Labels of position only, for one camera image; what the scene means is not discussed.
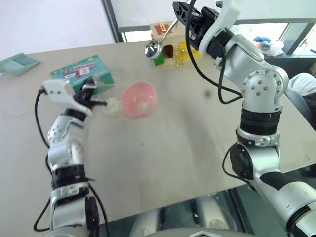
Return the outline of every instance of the beige table surface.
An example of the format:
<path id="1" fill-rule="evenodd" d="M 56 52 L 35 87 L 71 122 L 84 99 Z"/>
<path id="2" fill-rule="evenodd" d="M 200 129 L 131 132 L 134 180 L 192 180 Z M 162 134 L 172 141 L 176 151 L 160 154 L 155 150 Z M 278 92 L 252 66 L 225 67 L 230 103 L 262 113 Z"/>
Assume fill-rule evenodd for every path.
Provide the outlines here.
<path id="1" fill-rule="evenodd" d="M 110 221 L 241 185 L 226 176 L 221 162 L 236 141 L 241 101 L 222 105 L 217 90 L 191 64 L 154 67 L 143 55 L 145 42 L 112 44 L 31 55 L 41 64 L 20 76 L 0 76 L 0 232 L 2 236 L 43 236 L 32 226 L 50 194 L 47 152 L 34 119 L 34 100 L 55 69 L 99 55 L 118 83 L 118 93 L 149 81 L 158 104 L 147 117 L 107 117 L 96 109 L 86 121 L 86 173 Z M 210 60 L 199 62 L 212 79 Z M 226 86 L 235 88 L 229 81 Z M 209 90 L 210 97 L 205 96 Z M 224 93 L 226 99 L 231 95 Z M 287 98 L 279 129 L 281 168 L 316 162 L 316 133 Z M 44 133 L 64 106 L 43 98 L 39 119 Z M 47 226 L 47 215 L 40 222 Z"/>

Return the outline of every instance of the silver spoon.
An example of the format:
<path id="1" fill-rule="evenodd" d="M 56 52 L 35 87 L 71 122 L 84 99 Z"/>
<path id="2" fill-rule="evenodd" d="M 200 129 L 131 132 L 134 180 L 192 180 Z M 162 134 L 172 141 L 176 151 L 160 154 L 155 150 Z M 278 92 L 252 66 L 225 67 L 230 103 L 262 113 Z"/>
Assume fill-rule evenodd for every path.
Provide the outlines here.
<path id="1" fill-rule="evenodd" d="M 172 28 L 178 23 L 178 18 L 175 18 L 171 25 L 169 26 L 168 30 L 164 34 L 161 41 L 153 40 L 148 43 L 145 47 L 145 55 L 147 58 L 150 59 L 156 59 L 161 55 L 162 52 L 162 44 L 164 40 L 166 39 L 166 36 L 169 34 L 169 32 L 172 30 Z"/>

